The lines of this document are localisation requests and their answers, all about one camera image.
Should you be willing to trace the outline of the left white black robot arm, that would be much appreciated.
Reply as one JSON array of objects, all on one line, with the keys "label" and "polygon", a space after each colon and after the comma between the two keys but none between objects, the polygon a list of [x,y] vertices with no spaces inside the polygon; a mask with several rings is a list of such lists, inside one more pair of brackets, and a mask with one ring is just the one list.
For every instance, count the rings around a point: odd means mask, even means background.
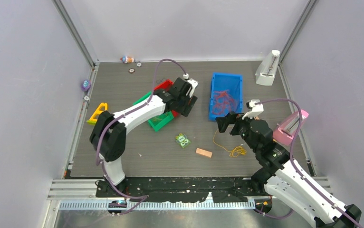
[{"label": "left white black robot arm", "polygon": [[154,90],[136,105],[115,113],[103,111],[98,116],[89,141],[96,151],[97,163],[105,169],[110,193],[120,197],[126,191],[121,156],[125,152],[127,135],[149,119],[168,111],[187,117],[197,100],[194,95],[197,86],[198,81],[179,77],[169,88]]}]

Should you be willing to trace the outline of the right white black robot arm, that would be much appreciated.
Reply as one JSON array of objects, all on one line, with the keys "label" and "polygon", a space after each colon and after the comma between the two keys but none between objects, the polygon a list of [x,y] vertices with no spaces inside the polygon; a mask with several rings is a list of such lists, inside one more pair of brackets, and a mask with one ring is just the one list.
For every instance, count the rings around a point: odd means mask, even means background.
[{"label": "right white black robot arm", "polygon": [[283,146],[273,139],[273,131],[264,120],[244,118],[231,112],[216,117],[220,133],[233,128],[255,153],[261,169],[252,175],[252,190],[258,195],[272,195],[304,218],[313,228],[357,228],[361,210],[346,205],[314,180]]}]

